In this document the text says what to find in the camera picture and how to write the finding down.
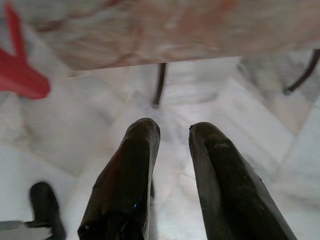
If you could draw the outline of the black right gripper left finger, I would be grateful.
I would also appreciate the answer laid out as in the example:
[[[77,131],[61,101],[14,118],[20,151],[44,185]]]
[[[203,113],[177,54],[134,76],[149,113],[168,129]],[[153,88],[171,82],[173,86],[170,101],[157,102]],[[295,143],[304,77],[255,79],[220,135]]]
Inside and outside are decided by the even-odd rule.
[[[92,187],[79,240],[149,240],[153,172],[160,128],[151,118],[131,124]]]

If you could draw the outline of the red plastic stool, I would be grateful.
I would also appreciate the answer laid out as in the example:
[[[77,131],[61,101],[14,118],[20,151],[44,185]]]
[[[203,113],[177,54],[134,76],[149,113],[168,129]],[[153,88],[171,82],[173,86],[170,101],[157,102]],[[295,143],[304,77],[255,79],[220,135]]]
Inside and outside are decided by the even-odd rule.
[[[43,99],[50,93],[50,83],[28,64],[20,18],[10,0],[5,0],[4,10],[14,55],[0,48],[0,91]]]

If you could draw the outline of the dark straight table leg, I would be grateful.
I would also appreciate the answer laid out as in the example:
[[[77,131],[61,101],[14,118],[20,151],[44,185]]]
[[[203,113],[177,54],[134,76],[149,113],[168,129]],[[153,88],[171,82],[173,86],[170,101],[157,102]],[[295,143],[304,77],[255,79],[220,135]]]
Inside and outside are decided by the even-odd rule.
[[[160,106],[161,97],[164,89],[165,78],[167,72],[167,63],[160,63],[158,65],[158,81],[154,94],[154,98],[152,100],[152,106],[154,108],[158,108]]]

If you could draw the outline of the black robot foot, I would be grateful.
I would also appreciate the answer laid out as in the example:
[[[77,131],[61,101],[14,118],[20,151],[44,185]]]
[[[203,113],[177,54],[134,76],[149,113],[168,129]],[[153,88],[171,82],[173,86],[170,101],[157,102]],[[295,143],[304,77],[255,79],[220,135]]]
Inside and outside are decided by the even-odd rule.
[[[60,208],[52,187],[44,181],[29,189],[32,221],[0,221],[0,240],[66,240]]]

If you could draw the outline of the marble pattern table board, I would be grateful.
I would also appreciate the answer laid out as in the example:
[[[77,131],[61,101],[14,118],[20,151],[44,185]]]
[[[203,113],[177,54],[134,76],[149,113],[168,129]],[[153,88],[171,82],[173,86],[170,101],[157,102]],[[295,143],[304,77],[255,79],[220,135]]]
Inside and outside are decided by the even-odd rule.
[[[12,0],[71,69],[320,47],[320,0]]]

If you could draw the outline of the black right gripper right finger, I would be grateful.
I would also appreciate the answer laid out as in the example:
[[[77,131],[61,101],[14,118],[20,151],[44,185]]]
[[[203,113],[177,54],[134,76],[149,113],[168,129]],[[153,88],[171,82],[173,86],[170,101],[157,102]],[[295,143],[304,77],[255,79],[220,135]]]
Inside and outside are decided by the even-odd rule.
[[[207,240],[297,240],[260,177],[215,125],[189,128]]]

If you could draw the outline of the dark curved table leg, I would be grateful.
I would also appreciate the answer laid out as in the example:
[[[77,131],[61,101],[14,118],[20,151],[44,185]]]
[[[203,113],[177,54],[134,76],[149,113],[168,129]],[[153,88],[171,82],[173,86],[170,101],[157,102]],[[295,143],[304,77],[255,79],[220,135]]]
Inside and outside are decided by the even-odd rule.
[[[303,85],[303,83],[313,74],[320,60],[320,49],[314,49],[309,64],[303,74],[290,86],[283,89],[283,94],[291,95],[295,90]]]

